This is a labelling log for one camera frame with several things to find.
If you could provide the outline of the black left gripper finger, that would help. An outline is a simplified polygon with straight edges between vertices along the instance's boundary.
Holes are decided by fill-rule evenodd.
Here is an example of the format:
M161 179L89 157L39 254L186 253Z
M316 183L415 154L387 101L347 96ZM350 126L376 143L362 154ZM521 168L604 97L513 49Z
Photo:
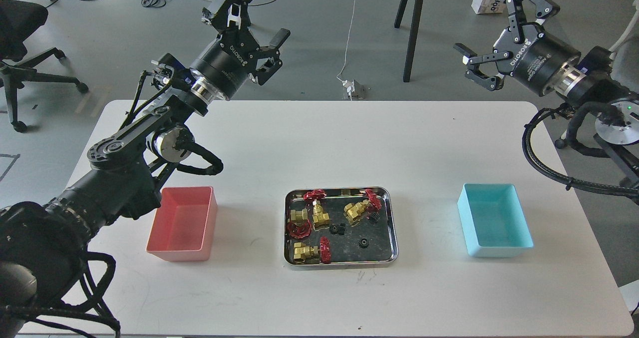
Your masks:
M258 46L249 53L249 60L247 60L249 77L253 83L265 85L282 67L283 61L280 59L280 48L290 35L289 29L281 28L270 40L268 46Z
M218 32L243 29L251 25L248 5L253 0L214 0L202 9L202 22Z

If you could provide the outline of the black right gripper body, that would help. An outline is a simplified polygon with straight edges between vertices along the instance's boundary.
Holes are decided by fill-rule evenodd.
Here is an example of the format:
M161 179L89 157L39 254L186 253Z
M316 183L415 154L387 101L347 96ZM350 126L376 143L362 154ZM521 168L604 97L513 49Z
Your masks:
M513 41L509 28L495 42L493 49L512 54L511 58L499 60L497 69L543 97L552 92L559 70L567 64L575 65L581 52L547 33L536 22L523 24L521 28L523 34L518 42Z

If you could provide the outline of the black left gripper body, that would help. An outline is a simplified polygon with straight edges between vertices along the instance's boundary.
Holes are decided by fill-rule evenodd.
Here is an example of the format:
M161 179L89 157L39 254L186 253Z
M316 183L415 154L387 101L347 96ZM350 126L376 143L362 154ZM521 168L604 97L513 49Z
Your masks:
M257 40L248 28L220 33L191 63L195 75L203 77L229 100L247 79L257 77Z

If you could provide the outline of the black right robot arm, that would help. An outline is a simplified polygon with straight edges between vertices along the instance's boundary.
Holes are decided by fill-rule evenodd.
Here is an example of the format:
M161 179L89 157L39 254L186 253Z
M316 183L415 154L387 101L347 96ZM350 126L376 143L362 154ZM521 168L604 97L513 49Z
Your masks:
M538 96L552 92L563 99L561 106L539 110L524 127L522 148L534 169L566 186L585 192L622 196L638 201L638 158L628 145L638 142L638 94L611 76L613 53L596 46L586 56L548 33L546 19L560 8L551 0L497 0L505 4L508 26L489 54L477 54L461 43L466 78L489 91L499 90L509 76ZM612 160L624 173L618 185L605 185L561 174L535 154L531 137L537 124L547 117L568 120L556 148L569 146L584 156Z

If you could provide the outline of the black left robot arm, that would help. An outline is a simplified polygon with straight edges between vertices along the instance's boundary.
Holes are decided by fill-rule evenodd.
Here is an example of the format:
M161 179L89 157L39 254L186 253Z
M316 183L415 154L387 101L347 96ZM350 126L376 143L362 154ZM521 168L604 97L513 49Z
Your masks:
M89 242L119 217L134 220L160 207L162 186L174 171L214 176L224 165L195 142L186 126L212 101L229 100L250 79L263 85L281 67L280 29L260 46L249 28L253 0L213 0L202 21L217 31L190 67L170 54L150 72L157 94L134 103L116 133L87 152L91 170L47 204L19 202L1 211L1 336L13 338L33 322L67 325L41 316L95 322L115 337L121 324L104 295L115 259L91 252Z

